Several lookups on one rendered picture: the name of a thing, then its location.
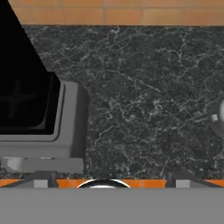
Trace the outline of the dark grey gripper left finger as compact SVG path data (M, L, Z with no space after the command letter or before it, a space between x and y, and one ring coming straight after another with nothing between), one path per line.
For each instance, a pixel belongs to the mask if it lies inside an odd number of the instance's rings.
M18 182L10 184L11 187L51 188L57 187L57 173L55 171L35 171Z

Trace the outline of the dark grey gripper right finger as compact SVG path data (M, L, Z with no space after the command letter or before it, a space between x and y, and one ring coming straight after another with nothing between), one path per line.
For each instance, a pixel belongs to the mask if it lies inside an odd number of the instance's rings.
M165 175L167 188L216 187L216 184L195 177L186 171L168 172Z

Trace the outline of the grey round blender lid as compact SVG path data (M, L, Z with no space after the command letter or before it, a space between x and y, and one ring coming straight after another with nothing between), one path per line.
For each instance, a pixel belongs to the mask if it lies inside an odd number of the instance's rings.
M224 99L216 102L208 112L209 121L213 132L224 138Z

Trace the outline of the grey stove knob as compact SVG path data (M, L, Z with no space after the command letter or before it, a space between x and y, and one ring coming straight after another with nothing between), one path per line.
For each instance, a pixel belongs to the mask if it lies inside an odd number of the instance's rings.
M21 157L3 157L1 159L3 168L8 172L20 172L23 162Z

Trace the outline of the orange cupboard front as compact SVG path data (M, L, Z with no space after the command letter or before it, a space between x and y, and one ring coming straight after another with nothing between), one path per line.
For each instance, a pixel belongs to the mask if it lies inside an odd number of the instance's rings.
M0 187L18 182L15 178L0 179ZM58 179L59 188L77 188L82 183L87 182L86 179ZM206 182L224 187L224 179L207 179ZM131 188L165 188L165 179L122 179L121 183L125 183Z

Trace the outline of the grey stove with black hob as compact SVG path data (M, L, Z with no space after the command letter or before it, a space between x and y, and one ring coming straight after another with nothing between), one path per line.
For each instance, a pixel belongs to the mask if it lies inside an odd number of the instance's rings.
M0 163L22 158L14 172L81 172L87 126L88 93L78 83L55 73L0 79Z

